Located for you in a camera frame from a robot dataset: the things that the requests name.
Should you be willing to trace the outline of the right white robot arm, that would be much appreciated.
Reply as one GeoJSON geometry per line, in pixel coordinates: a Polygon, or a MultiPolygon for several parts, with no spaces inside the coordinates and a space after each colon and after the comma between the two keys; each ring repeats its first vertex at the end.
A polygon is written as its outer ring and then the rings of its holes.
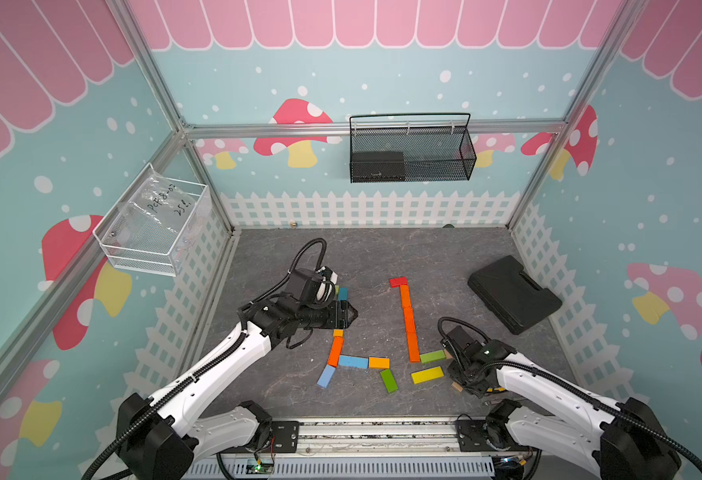
{"type": "Polygon", "coordinates": [[[496,451],[547,452],[600,479],[673,479],[684,462],[702,475],[702,459],[669,437],[646,403],[586,390],[466,321],[441,317],[437,330],[463,391],[508,394],[483,420],[457,419],[469,439],[496,451]]]}

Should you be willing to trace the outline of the green block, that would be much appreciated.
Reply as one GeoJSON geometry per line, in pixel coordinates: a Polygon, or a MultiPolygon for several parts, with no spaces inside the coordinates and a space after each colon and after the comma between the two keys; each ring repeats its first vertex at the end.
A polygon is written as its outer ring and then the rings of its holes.
{"type": "Polygon", "coordinates": [[[389,394],[398,390],[398,384],[394,378],[393,372],[390,369],[381,370],[380,376],[384,383],[385,389],[389,394]]]}

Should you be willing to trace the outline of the red block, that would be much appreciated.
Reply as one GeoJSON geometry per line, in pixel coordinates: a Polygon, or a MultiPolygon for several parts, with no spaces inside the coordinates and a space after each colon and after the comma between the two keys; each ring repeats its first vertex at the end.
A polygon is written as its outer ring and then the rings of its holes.
{"type": "Polygon", "coordinates": [[[392,278],[389,280],[389,284],[391,288],[399,288],[401,286],[407,285],[408,280],[406,277],[392,278]]]}

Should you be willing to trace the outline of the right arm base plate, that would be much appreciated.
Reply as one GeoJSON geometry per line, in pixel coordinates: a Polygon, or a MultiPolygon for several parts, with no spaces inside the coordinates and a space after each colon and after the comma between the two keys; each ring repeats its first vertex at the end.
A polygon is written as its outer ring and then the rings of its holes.
{"type": "Polygon", "coordinates": [[[508,429],[494,422],[460,418],[454,422],[461,452],[489,452],[493,455],[524,455],[535,452],[533,447],[518,444],[508,429]]]}

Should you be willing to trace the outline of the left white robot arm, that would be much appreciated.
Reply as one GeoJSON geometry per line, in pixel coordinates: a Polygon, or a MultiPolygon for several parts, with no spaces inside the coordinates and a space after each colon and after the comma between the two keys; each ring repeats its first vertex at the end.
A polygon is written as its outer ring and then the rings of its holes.
{"type": "Polygon", "coordinates": [[[337,275],[324,265],[327,242],[308,241],[285,276],[236,310],[238,322],[228,336],[177,379],[143,397],[132,394],[120,405],[114,440],[91,462],[83,478],[93,479],[113,455],[124,469],[115,478],[180,479],[199,457],[201,414],[249,366],[279,344],[297,348],[300,330],[344,330],[358,312],[336,295],[337,275]],[[320,248],[313,268],[301,256],[320,248]]]}

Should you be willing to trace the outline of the blue long block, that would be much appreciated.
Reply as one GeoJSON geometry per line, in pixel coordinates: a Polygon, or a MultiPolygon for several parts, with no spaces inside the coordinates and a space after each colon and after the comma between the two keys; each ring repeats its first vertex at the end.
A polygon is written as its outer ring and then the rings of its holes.
{"type": "Polygon", "coordinates": [[[368,369],[369,359],[366,357],[341,355],[339,357],[338,365],[341,367],[368,369]]]}

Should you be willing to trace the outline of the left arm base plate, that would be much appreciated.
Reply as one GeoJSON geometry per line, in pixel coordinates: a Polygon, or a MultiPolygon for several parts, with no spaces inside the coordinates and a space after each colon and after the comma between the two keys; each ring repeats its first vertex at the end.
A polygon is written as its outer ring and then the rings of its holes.
{"type": "Polygon", "coordinates": [[[253,439],[247,444],[227,449],[226,453],[257,453],[258,455],[295,453],[299,429],[298,421],[267,422],[258,427],[253,439]]]}

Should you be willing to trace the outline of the light blue block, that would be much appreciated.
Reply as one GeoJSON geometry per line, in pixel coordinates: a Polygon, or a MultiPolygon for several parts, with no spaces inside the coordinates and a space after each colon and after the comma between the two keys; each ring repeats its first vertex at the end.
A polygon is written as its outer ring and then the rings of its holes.
{"type": "Polygon", "coordinates": [[[335,371],[336,368],[334,366],[327,364],[322,370],[319,379],[317,380],[317,385],[321,388],[326,389],[329,386],[335,371]]]}

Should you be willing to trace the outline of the orange long block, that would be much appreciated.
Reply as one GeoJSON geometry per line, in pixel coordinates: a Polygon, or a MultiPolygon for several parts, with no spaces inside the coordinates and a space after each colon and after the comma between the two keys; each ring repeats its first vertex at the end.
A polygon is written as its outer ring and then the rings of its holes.
{"type": "Polygon", "coordinates": [[[344,338],[342,336],[334,336],[333,337],[333,342],[330,350],[330,354],[328,357],[327,364],[332,366],[333,368],[337,368],[340,362],[340,357],[342,354],[342,349],[343,349],[343,344],[344,344],[344,338]]]}

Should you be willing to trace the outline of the small orange-yellow block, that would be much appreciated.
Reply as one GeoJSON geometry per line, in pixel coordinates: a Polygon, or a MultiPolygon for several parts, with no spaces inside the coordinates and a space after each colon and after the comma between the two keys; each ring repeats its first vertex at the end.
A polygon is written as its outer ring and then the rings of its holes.
{"type": "Polygon", "coordinates": [[[369,357],[368,358],[368,367],[370,369],[377,369],[377,370],[386,370],[390,368],[390,359],[389,358],[380,358],[380,357],[369,357]]]}

